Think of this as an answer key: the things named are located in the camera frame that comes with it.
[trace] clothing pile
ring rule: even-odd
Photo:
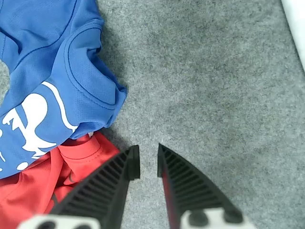
[[[48,213],[118,153],[97,132],[127,95],[97,55],[103,23],[95,0],[0,0],[0,59],[10,71],[0,107],[1,228]]]

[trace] red jersey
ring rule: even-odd
[[[15,229],[34,214],[49,213],[80,181],[119,153],[100,132],[67,140],[24,171],[0,179],[1,228]]]

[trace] black plastic part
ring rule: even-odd
[[[53,221],[46,221],[41,223],[37,229],[55,229],[56,224]]]
[[[51,214],[93,217],[103,229],[119,229],[129,182],[137,178],[140,178],[139,146],[132,146],[92,172]]]
[[[194,227],[204,227],[208,225],[209,219],[203,210],[194,210],[189,216],[189,224]]]
[[[74,229],[91,229],[91,227],[89,225],[80,225]]]
[[[242,223],[243,214],[238,209],[225,209],[224,220],[228,223]]]
[[[171,229],[180,228],[181,216],[187,210],[224,208],[229,212],[239,211],[206,175],[161,144],[158,152],[158,176],[163,179]],[[234,221],[234,217],[229,215],[226,218]]]

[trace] blue jersey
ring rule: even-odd
[[[115,120],[127,92],[97,56],[103,23],[95,0],[0,0],[0,59],[10,71],[0,178]]]

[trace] white graphic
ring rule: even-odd
[[[4,157],[2,156],[2,153],[1,153],[1,151],[0,151],[0,157],[1,157],[1,159],[5,162],[5,159],[4,159]]]
[[[1,153],[1,151],[0,151],[0,158],[2,159],[2,161],[4,161],[4,162],[5,162],[5,158],[3,157],[3,155],[2,155],[2,153]]]
[[[23,125],[15,108],[5,115],[2,124],[10,125],[12,120],[12,130],[19,128],[25,138],[25,145],[22,148],[29,152],[35,152],[33,156],[42,156],[46,152],[41,151],[40,148],[56,146],[56,143],[44,141],[35,133],[35,129],[47,115],[47,101],[40,94],[30,94],[21,103],[21,106],[28,120],[27,127]]]
[[[24,169],[26,169],[27,167],[29,166],[29,164],[27,163],[27,162],[22,162],[21,164],[19,164],[18,166],[17,166],[17,170],[24,170]]]
[[[42,82],[41,84],[42,84],[42,85],[45,85],[45,86],[47,86],[48,88],[51,89],[51,91],[53,92],[53,94],[54,94],[54,96],[55,96],[55,98],[56,98],[56,101],[58,102],[59,108],[60,108],[60,110],[61,110],[61,119],[62,119],[64,125],[65,125],[68,129],[71,129],[71,130],[72,130],[72,133],[74,133],[75,130],[78,128],[78,126],[71,125],[71,124],[69,123],[69,121],[68,121],[68,119],[67,119],[67,115],[66,115],[65,106],[63,105],[62,99],[61,99],[61,97],[60,97],[60,95],[59,95],[59,92],[58,92],[57,88],[56,88],[53,84],[51,84],[51,83],[49,83],[49,82],[46,82],[46,81]]]
[[[69,123],[66,115],[65,106],[63,104],[63,101],[60,97],[57,88],[49,82],[43,82],[42,85],[48,87],[52,91],[59,105],[63,124],[68,129],[72,130],[72,132],[74,133],[75,130],[78,128],[78,126],[74,126]],[[37,136],[35,133],[36,128],[43,122],[43,120],[47,116],[48,103],[42,95],[32,93],[24,99],[24,101],[21,103],[21,106],[24,110],[28,122],[26,127],[24,126],[15,108],[11,109],[4,116],[2,120],[2,124],[11,125],[13,131],[16,130],[17,128],[20,129],[25,139],[25,145],[22,146],[22,148],[29,152],[35,152],[35,154],[32,156],[32,159],[39,159],[40,156],[45,155],[47,153],[47,152],[43,152],[41,149],[46,149],[56,146],[56,143],[45,141],[41,139],[39,136]],[[5,158],[3,157],[1,152],[0,152],[0,158],[2,159],[2,161],[5,162]],[[17,170],[24,170],[28,166],[29,164],[27,162],[22,162],[17,166]]]

